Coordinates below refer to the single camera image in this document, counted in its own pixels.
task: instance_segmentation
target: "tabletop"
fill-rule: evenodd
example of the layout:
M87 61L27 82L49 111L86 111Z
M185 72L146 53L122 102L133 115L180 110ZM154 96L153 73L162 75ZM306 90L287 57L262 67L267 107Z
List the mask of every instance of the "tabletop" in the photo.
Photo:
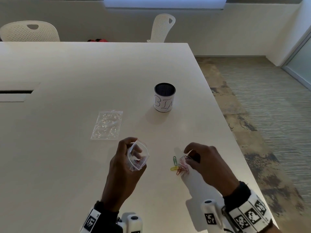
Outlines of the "tabletop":
M122 110L119 139L150 158L120 215L144 232L206 231L200 204L222 202L173 156L190 142L215 146L239 180L259 187L186 43L0 43L0 90L33 90L0 103L0 213L4 232L77 232L105 185L117 140L91 140L98 112ZM173 109L153 107L154 86L176 87Z

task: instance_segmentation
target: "hand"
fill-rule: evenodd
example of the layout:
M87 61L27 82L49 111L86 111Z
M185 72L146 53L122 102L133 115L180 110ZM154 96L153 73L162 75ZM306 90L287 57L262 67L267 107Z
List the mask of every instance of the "hand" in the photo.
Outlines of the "hand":
M130 171L126 164L127 148L135 142L137 138L128 137L119 142L117 152L110 161L109 173L103 191L101 202L107 210L117 212L124 201L133 193L136 184L147 168L145 165L139 171ZM138 153L142 150L135 146Z
M194 157L196 153L200 154L200 163L189 158L186 159L186 163L197 170L203 180L215 187L222 196L230 195L239 186L238 179L214 146L192 142L187 145L184 153L189 153L189 157Z

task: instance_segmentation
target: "white chair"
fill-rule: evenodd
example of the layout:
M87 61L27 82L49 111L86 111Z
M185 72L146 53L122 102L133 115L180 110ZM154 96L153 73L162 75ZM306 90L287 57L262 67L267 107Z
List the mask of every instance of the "white chair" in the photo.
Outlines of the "white chair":
M43 21L18 21L0 28L4 42L59 42L56 28Z
M176 19L173 15L169 14L160 14L156 16L151 32L150 40L147 40L148 43L164 43L167 34L170 29L173 27Z

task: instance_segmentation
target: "chair handle hole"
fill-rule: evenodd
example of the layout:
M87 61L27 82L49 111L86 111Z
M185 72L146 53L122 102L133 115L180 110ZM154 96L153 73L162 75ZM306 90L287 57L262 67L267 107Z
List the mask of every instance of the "chair handle hole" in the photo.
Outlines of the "chair handle hole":
M29 29L36 30L36 29L39 28L39 25L37 25L37 24L27 24L27 27Z

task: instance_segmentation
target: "white wall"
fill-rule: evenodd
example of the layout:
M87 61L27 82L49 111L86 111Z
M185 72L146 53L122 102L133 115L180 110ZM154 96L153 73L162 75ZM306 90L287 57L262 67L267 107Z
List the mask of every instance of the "white wall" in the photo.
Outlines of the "white wall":
M165 11L176 17L166 41L186 42L194 55L266 55L298 7L226 4L223 11ZM61 41L145 42L159 13L163 11L107 11L101 1L0 0L0 26L47 21Z
M277 66L281 66L305 39L311 30L311 0L303 0L301 7L294 13L290 21L275 39L267 58Z

